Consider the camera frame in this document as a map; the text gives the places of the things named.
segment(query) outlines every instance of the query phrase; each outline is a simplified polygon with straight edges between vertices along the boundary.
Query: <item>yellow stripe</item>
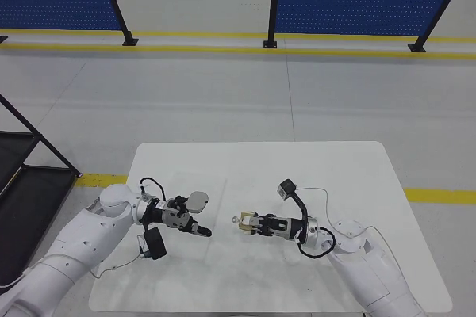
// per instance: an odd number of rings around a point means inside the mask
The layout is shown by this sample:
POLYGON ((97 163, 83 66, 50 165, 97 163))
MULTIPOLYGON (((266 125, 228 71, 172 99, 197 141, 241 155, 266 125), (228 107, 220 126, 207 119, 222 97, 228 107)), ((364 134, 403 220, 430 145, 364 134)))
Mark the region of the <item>yellow stripe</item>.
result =
MULTIPOLYGON (((107 187, 125 184, 127 175, 84 174, 76 182, 78 187, 107 187)), ((404 189, 407 200, 412 203, 429 204, 476 204, 476 190, 404 189)))
POLYGON ((447 189, 404 189, 408 201, 432 204, 476 204, 476 191, 447 189))
POLYGON ((48 51, 93 51, 93 52, 208 52, 231 54, 272 54, 272 55, 318 55, 318 56, 358 56, 358 57, 394 57, 406 59, 471 59, 476 60, 476 53, 456 52, 396 52, 365 50, 328 50, 313 48, 234 48, 217 46, 121 46, 98 44, 23 44, 3 43, 0 50, 48 50, 48 51))
MULTIPOLYGON (((4 34, 46 34, 72 36, 123 36, 121 31, 99 30, 58 30, 58 29, 0 29, 4 34)), ((132 31, 134 36, 172 36, 172 37, 216 37, 216 38, 252 38, 266 39, 267 33, 247 32, 161 32, 161 31, 132 31)), ((338 35, 338 34, 297 34, 277 33, 276 39, 298 40, 365 40, 385 42, 406 42, 416 40, 415 36, 367 36, 367 35, 338 35)), ((435 43, 475 43, 476 37, 437 37, 428 38, 428 42, 435 43)))
POLYGON ((112 184, 125 184, 127 175, 112 174, 84 174, 78 178, 75 186, 77 187, 107 187, 112 184))

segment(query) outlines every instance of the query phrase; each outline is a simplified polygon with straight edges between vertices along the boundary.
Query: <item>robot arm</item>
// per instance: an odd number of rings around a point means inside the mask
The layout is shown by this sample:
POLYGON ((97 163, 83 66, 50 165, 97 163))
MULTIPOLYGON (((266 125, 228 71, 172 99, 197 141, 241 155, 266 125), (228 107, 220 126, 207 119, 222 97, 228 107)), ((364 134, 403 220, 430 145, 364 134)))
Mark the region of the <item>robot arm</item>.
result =
POLYGON ((148 195, 143 187, 142 193, 133 193, 127 185, 111 185, 76 215, 46 255, 0 296, 0 317, 51 316, 72 285, 103 262, 133 224, 145 229, 148 250, 140 247, 142 258, 155 260, 167 253, 159 229, 148 228, 152 223, 210 237, 211 230, 199 226, 190 215, 201 212, 207 202, 203 192, 165 201, 148 195))
MULTIPOLYGON (((286 180, 278 192, 285 200, 293 197, 295 190, 296 186, 286 180)), ((306 210, 303 212, 305 205, 300 198, 294 200, 302 210, 302 215, 306 215, 306 210)), ((353 296, 373 317, 426 317, 400 269, 363 231, 358 222, 339 221, 332 226, 338 227, 332 233, 319 227, 314 218, 307 216, 306 221, 303 218, 281 218, 272 214, 260 216, 254 212, 242 212, 239 217, 233 218, 233 223, 252 235, 277 235, 296 241, 300 251, 310 258, 327 255, 353 296), (324 252, 312 256, 305 253, 301 246, 324 252), (355 258, 346 261, 342 254, 354 254, 355 258)))

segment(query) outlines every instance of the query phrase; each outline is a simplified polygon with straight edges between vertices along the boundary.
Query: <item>white table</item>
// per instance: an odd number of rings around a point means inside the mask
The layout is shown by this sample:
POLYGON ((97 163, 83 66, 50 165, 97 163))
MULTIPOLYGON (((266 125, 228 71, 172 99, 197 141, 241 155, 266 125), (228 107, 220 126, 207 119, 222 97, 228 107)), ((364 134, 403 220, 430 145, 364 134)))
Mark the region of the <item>white table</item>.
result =
MULTIPOLYGON (((145 143, 138 147, 127 184, 151 176, 167 195, 209 194, 196 215, 210 239, 161 227, 168 255, 140 260, 96 280, 94 311, 360 312, 327 259, 298 253, 279 237, 246 235, 232 223, 242 211, 300 217, 276 189, 286 178, 298 187, 329 192, 332 221, 373 224, 386 237, 414 296, 427 312, 451 310, 451 298, 414 218, 384 147, 376 142, 145 143)), ((157 193, 149 186, 150 193, 157 193)), ((309 214, 328 226, 324 194, 299 192, 309 214)), ((134 226, 99 270, 137 254, 134 226)))

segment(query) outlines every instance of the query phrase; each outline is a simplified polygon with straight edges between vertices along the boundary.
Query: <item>gray floor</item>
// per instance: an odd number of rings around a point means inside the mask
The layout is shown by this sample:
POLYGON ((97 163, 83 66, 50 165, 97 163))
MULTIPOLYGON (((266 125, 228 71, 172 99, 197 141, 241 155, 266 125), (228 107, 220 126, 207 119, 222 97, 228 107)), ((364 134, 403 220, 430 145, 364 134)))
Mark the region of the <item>gray floor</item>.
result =
MULTIPOLYGON (((144 142, 377 140, 404 187, 476 189, 476 62, 0 52, 0 91, 85 173, 127 174, 144 142)), ((0 129, 21 129, 1 107, 0 129)), ((29 161, 60 164, 42 148, 29 161)), ((37 257, 98 193, 73 190, 37 257)), ((445 316, 476 316, 476 207, 413 210, 445 316)), ((125 315, 93 313, 92 283, 56 315, 125 315)))

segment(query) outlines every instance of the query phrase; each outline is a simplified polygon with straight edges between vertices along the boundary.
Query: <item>blue perforated panel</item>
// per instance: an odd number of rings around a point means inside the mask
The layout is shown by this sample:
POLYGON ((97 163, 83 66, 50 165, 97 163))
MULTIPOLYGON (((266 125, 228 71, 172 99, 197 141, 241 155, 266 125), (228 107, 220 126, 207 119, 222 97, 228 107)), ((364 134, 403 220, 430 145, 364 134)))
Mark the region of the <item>blue perforated panel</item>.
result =
POLYGON ((119 30, 109 0, 0 0, 0 28, 119 30))
POLYGON ((420 36, 443 0, 278 0, 279 33, 420 36))

